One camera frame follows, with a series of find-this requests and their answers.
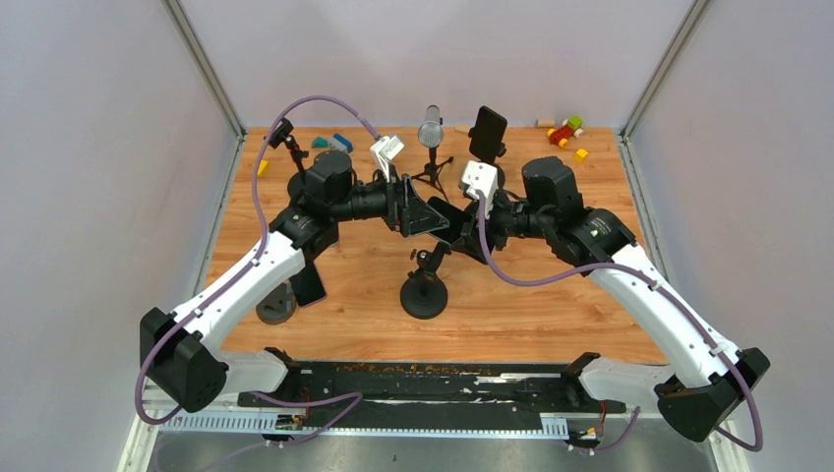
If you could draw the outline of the black teal-edged smartphone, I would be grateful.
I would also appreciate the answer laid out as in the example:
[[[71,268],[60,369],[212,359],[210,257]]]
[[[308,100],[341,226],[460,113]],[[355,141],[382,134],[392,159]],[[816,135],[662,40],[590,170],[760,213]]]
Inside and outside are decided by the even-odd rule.
[[[429,198],[428,206],[448,223],[446,228],[433,230],[430,235],[450,246],[462,244],[471,235],[475,221],[472,214],[438,197]]]

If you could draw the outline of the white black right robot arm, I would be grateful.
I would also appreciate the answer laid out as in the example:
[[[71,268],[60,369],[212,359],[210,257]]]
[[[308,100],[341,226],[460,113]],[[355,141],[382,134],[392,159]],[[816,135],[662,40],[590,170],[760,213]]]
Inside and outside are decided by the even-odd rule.
[[[488,265],[508,238],[540,238],[581,275],[612,296],[664,354],[664,365],[624,363],[590,352],[567,369],[562,397],[574,410],[612,400],[661,414],[681,436],[702,442],[724,433],[725,420],[741,405],[753,431],[744,449],[760,451],[763,425],[753,389],[770,362],[758,348],[741,348],[686,302],[634,234],[611,211],[587,206],[572,169],[546,156],[522,168],[523,199],[504,200],[500,170],[471,160],[459,186],[474,207],[473,228]]]

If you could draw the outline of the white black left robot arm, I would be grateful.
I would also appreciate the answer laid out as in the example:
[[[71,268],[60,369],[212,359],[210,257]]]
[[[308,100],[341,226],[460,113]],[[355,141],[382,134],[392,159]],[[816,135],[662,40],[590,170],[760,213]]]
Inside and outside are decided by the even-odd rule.
[[[260,391],[278,406],[299,398],[301,380],[276,354],[231,353],[221,347],[282,284],[294,290],[300,307],[326,297],[315,260],[338,242],[340,222],[379,218],[404,237],[449,226],[419,197],[408,175],[377,171],[374,180],[363,183],[342,151],[319,153],[311,166],[292,176],[288,189],[289,206],[231,269],[173,310],[152,308],[141,318],[141,378],[164,391],[177,411],[198,412],[227,393]]]

